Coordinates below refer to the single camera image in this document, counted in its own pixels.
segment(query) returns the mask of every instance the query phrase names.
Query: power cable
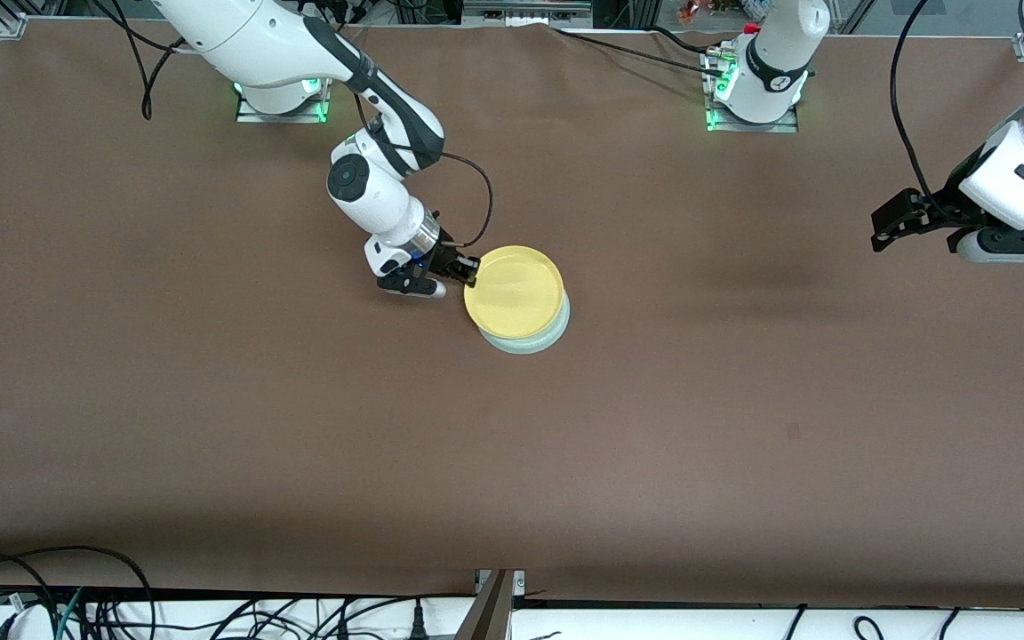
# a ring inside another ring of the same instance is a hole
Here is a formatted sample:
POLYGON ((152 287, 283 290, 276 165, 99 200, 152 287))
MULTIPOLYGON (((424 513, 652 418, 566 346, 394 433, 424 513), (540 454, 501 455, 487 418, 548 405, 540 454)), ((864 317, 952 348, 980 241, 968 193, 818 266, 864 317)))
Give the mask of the power cable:
POLYGON ((125 32, 125 36, 129 39, 129 47, 133 50, 133 60, 137 62, 137 71, 141 77, 141 86, 144 92, 141 94, 141 118, 144 120, 153 120, 153 86, 156 85, 156 80, 160 74, 160 70, 164 69, 165 62, 168 61, 168 57, 173 56, 173 53, 180 52, 182 44, 184 44, 184 39, 180 37, 178 40, 173 42, 173 44, 160 44, 153 40, 147 39, 147 37, 141 36, 133 28, 129 26, 129 17, 125 15, 125 11, 121 8, 121 3, 119 0, 111 0, 113 3, 114 13, 101 4, 101 0, 90 0, 94 7, 97 7, 104 13, 114 24, 116 24, 122 31, 125 32), (144 60, 141 57, 141 51, 137 46, 137 41, 143 42, 143 44, 150 45, 154 49, 162 51, 156 63, 153 68, 152 73, 145 73, 144 60))
POLYGON ((709 47, 695 47, 694 44, 690 44, 690 42, 686 42, 685 40, 680 39, 680 37, 676 36, 675 33, 672 33, 671 30, 664 29, 662 28, 662 26, 658 26, 656 24, 652 24, 651 26, 649 26, 649 28, 646 28, 646 31, 651 33, 662 33, 663 36, 669 37, 670 40, 674 42, 674 44, 678 45, 678 47, 686 49, 687 51, 693 53, 705 53, 707 52, 707 50, 709 50, 709 47))
POLYGON ((57 624, 57 633, 54 633, 53 640, 61 640, 61 636, 65 636, 66 625, 70 622, 70 614, 72 614, 74 606, 77 606, 78 599, 82 596, 82 591, 85 591, 85 587, 78 588, 78 591, 74 592, 73 598, 70 599, 70 603, 66 604, 66 612, 61 615, 61 623, 57 624))
POLYGON ((800 618, 805 614, 807 608, 808 604, 800 604, 797 607, 797 615, 793 617, 792 624, 788 624, 788 633, 784 634, 784 640, 793 640, 793 636, 797 633, 797 624, 800 623, 800 618))
POLYGON ((903 52, 903 44, 906 43, 906 34, 910 33, 911 26, 914 25, 915 17, 920 16, 923 11, 923 7, 926 7, 928 0, 920 0, 918 4, 914 5, 911 15, 906 17, 906 24, 903 24, 903 31, 899 34, 899 40, 895 42, 895 53, 891 57, 891 74, 890 74, 890 94, 891 94, 891 118, 895 121, 895 131, 899 133, 899 140, 903 142, 903 148, 906 150, 906 159, 911 163, 911 171, 914 171, 914 177, 920 182, 920 189, 923 191, 924 196, 927 196, 927 202, 935 208, 936 212, 941 212, 942 207, 939 206, 939 201, 935 199, 934 194, 931 194, 931 186, 927 184, 927 177, 923 174, 923 169, 920 166, 920 159, 918 155, 914 154, 914 145, 911 144, 911 139, 906 135, 906 128, 903 126, 903 118, 899 115, 899 56, 903 52))
POLYGON ((17 564, 17 566, 22 567, 23 570, 28 572, 28 574, 30 574, 30 577, 34 579, 34 583, 37 583, 37 598, 39 598, 39 602, 42 604, 42 607, 45 608, 46 615, 48 615, 50 618, 50 632, 56 633, 57 601, 53 599, 53 595, 50 592, 49 584, 46 584, 45 581, 42 579, 42 575, 39 574, 39 572, 37 572, 36 570, 34 570, 34 567, 30 566, 28 562, 24 562, 24 560, 22 560, 20 558, 15 558, 14 556, 7 556, 5 554, 0 554, 0 562, 11 562, 17 564))
POLYGON ((615 51, 622 51, 623 53, 630 53, 632 56, 646 57, 647 60, 654 60, 657 62, 663 62, 663 65, 670 65, 672 66, 672 68, 684 69, 687 71, 702 74, 702 76, 713 76, 715 78, 722 76, 722 72, 720 72, 719 70, 713 70, 713 69, 708 70, 699 68, 699 66, 687 65, 685 62, 679 62, 678 60, 671 60, 668 59, 668 57, 652 56, 650 53, 643 53, 642 51, 637 51, 626 47, 618 47, 617 44, 610 44, 609 42, 603 42, 602 40, 595 40, 593 37, 581 36, 581 34, 578 33, 571 33, 558 29, 553 31, 555 31, 556 33, 562 33, 566 37, 572 37, 575 40, 583 40, 584 42, 590 42, 590 44, 600 45, 600 47, 614 49, 615 51))
MULTIPOLYGON (((366 129, 367 131, 369 131, 370 130, 369 129, 370 124, 367 122, 367 114, 365 113, 365 111, 361 110, 361 96, 358 96, 357 93, 354 93, 353 94, 353 101, 354 101, 354 104, 357 104, 358 118, 360 118, 360 120, 361 120, 361 127, 362 127, 362 129, 366 129)), ((468 243, 460 243, 460 244, 454 243, 451 246, 456 246, 456 247, 460 247, 460 248, 468 248, 468 247, 471 247, 472 245, 474 245, 476 243, 479 243, 480 239, 483 239, 484 232, 488 230, 488 222, 492 222, 492 219, 493 219, 493 206, 495 205, 495 202, 496 202, 496 196, 495 196, 495 191, 493 191, 493 179, 488 177, 488 172, 484 171, 482 166, 479 166, 479 164, 476 164, 475 162, 472 162, 471 159, 467 159, 467 158, 464 158, 464 157, 459 157, 459 155, 451 154, 449 152, 434 152, 432 150, 415 150, 413 146, 406 146, 403 144, 394 144, 394 142, 391 142, 391 141, 387 140, 387 138, 385 138, 385 135, 382 135, 382 137, 380 137, 380 138, 379 137, 374 137, 374 140, 377 140, 378 142, 382 142, 383 144, 389 144, 390 146, 393 146, 393 148, 395 148, 395 150, 402 150, 402 151, 406 151, 406 152, 414 152, 415 154, 435 155, 435 157, 438 157, 438 158, 452 159, 452 161, 456 161, 456 162, 459 162, 461 164, 466 164, 468 166, 471 166, 472 169, 476 171, 476 173, 479 173, 480 174, 480 178, 483 178, 484 187, 486 187, 486 189, 488 189, 488 210, 484 212, 484 222, 483 222, 483 224, 480 225, 480 231, 476 232, 476 236, 473 237, 472 240, 469 240, 468 243)))
MULTIPOLYGON (((950 629, 950 624, 954 623, 954 616, 958 615, 958 611, 961 610, 963 609, 954 607, 951 609, 950 615, 947 615, 946 620, 943 621, 942 627, 939 627, 939 640, 946 640, 946 630, 950 629)), ((856 640, 872 640, 870 637, 865 635, 864 631, 862 631, 862 624, 870 625, 871 629, 874 631, 874 640, 885 640, 883 639, 883 630, 880 629, 880 626, 876 624, 873 620, 869 618, 869 616, 857 616, 856 620, 852 621, 852 632, 856 633, 856 640)))
MULTIPOLYGON (((409 603, 410 600, 418 600, 418 599, 458 598, 458 596, 460 596, 460 593, 426 593, 426 595, 421 595, 421 596, 401 596, 400 598, 390 598, 390 599, 381 601, 381 603, 370 604, 370 606, 366 607, 365 609, 358 609, 358 610, 354 611, 353 614, 350 614, 350 615, 346 616, 346 623, 350 623, 350 621, 356 618, 356 616, 366 615, 368 612, 373 611, 375 609, 380 609, 382 607, 390 606, 390 604, 409 603)), ((333 637, 334 635, 337 635, 337 632, 338 632, 338 628, 331 629, 329 632, 325 633, 324 636, 318 637, 318 640, 327 640, 329 637, 333 637)))
MULTIPOLYGON (((33 567, 30 567, 30 564, 26 564, 26 562, 20 562, 20 560, 22 560, 22 558, 29 558, 29 556, 39 556, 39 555, 45 555, 45 554, 60 554, 60 552, 68 552, 68 551, 85 551, 85 552, 90 552, 90 554, 98 554, 98 555, 101 555, 101 556, 109 556, 110 558, 113 558, 113 559, 118 560, 119 562, 125 564, 126 567, 129 567, 129 570, 133 571, 133 574, 135 577, 137 577, 138 583, 141 583, 141 588, 144 590, 144 595, 145 595, 145 599, 147 601, 147 606, 150 606, 150 616, 151 616, 150 623, 153 624, 153 628, 154 628, 154 629, 150 629, 150 640, 154 640, 155 637, 156 637, 156 629, 155 629, 155 627, 156 627, 156 623, 158 622, 158 615, 156 615, 156 601, 155 601, 154 596, 153 596, 153 587, 150 585, 150 581, 147 581, 147 579, 145 578, 144 571, 141 570, 141 567, 139 567, 138 564, 136 562, 134 562, 134 560, 131 559, 129 556, 126 556, 125 554, 122 554, 122 552, 114 551, 113 549, 105 549, 105 547, 92 547, 92 546, 88 546, 88 544, 66 544, 66 546, 61 546, 61 547, 45 547, 45 548, 36 549, 36 550, 33 550, 33 551, 25 551, 25 552, 22 552, 22 554, 15 554, 15 555, 12 555, 12 556, 7 556, 7 555, 4 555, 4 554, 0 554, 0 563, 3 563, 3 562, 14 562, 14 563, 19 564, 19 566, 24 566, 25 568, 29 567, 28 571, 31 572, 31 574, 34 575, 34 578, 36 578, 36 580, 41 581, 40 587, 42 589, 44 589, 45 595, 49 595, 49 588, 48 588, 48 586, 46 586, 45 582, 42 581, 41 577, 38 575, 37 572, 33 570, 33 567)), ((49 611, 51 611, 50 612, 50 616, 51 616, 51 622, 53 623, 53 628, 52 629, 54 630, 54 632, 56 632, 57 631, 57 621, 54 620, 54 616, 56 616, 56 605, 53 603, 52 596, 50 596, 50 608, 49 608, 49 611)))

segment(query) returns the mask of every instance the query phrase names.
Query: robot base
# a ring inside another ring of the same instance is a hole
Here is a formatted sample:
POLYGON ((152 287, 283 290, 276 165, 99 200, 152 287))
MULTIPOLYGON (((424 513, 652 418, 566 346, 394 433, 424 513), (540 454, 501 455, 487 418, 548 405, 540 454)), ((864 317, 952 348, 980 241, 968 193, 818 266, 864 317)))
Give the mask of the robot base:
POLYGON ((702 91, 706 94, 706 130, 707 131, 748 131, 756 133, 797 133, 799 129, 796 106, 788 111, 779 121, 757 125, 735 117, 729 106, 715 97, 723 82, 731 77, 731 66, 735 63, 736 53, 732 51, 732 41, 723 42, 720 47, 712 47, 706 53, 700 53, 702 69, 716 69, 723 72, 720 78, 702 77, 702 91))
POLYGON ((297 109, 285 114, 265 114, 257 111, 244 99, 243 91, 236 85, 236 94, 239 96, 239 104, 236 105, 236 122, 257 122, 257 123, 298 123, 298 125, 319 125, 327 122, 330 114, 330 88, 329 78, 313 81, 321 82, 322 89, 312 96, 306 98, 305 102, 297 109))

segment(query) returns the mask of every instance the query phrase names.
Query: yellow bowl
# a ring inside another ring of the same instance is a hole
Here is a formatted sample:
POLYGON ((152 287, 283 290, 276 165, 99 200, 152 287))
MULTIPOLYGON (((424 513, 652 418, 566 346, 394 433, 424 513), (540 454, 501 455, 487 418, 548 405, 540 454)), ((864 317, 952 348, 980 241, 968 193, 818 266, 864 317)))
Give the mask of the yellow bowl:
POLYGON ((548 328, 563 306, 563 279, 548 256, 529 247, 500 247, 480 258, 464 306, 476 327, 505 340, 528 339, 548 328))

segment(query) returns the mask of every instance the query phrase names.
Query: metal bracket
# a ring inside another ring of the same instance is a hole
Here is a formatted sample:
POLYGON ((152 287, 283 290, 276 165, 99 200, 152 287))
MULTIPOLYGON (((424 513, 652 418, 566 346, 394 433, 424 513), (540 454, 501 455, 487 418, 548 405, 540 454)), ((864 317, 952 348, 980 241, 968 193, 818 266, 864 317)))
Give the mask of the metal bracket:
POLYGON ((26 10, 24 7, 8 7, 0 1, 0 38, 17 40, 26 29, 26 10))
MULTIPOLYGON (((476 583, 475 583, 475 593, 480 593, 480 590, 484 587, 484 583, 488 582, 488 577, 493 575, 492 569, 478 569, 476 570, 476 583)), ((513 571, 512 575, 512 595, 513 596, 523 596, 523 570, 517 569, 513 571)))
POLYGON ((327 122, 330 114, 330 80, 321 80, 322 89, 312 96, 306 98, 305 102, 298 105, 295 111, 285 114, 265 114, 253 109, 244 99, 244 93, 237 84, 236 94, 240 97, 239 104, 236 105, 236 122, 257 122, 257 123, 298 123, 298 125, 317 125, 327 122))
POLYGON ((746 131, 755 133, 797 133, 800 130, 797 121, 797 106, 788 106, 779 121, 757 125, 755 122, 744 122, 735 117, 729 106, 715 97, 715 93, 724 89, 732 74, 737 72, 737 56, 732 49, 732 41, 726 41, 718 47, 711 47, 707 52, 698 54, 702 69, 719 70, 722 77, 702 76, 702 93, 706 96, 706 130, 707 131, 746 131))
POLYGON ((1014 37, 1011 37, 1011 44, 1014 46, 1017 61, 1024 62, 1024 33, 1014 34, 1014 37))
POLYGON ((492 569, 476 571, 476 581, 483 579, 480 595, 468 607, 464 623, 453 640, 508 640, 509 620, 512 617, 512 596, 517 580, 515 574, 523 571, 512 569, 492 569))

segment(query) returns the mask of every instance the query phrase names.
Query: brown tablecloth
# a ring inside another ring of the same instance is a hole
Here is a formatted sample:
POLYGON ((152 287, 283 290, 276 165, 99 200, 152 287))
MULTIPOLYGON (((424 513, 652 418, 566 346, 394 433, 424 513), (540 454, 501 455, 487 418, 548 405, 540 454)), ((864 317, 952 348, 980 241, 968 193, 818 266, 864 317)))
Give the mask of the brown tablecloth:
MULTIPOLYGON (((709 133, 689 72, 544 28, 362 47, 492 174, 478 248, 560 266, 566 335, 515 357, 458 289, 377 291, 326 195, 345 89, 326 125, 236 125, 175 56, 145 123, 113 25, 34 20, 0 43, 0 550, 110 544, 160 587, 499 564, 564 598, 1024 604, 1024 266, 871 253, 911 184, 893 41, 825 41, 798 135, 709 133)), ((1024 100, 1005 40, 913 40, 901 81, 936 185, 1024 100)), ((467 167, 408 185, 480 224, 467 167)))

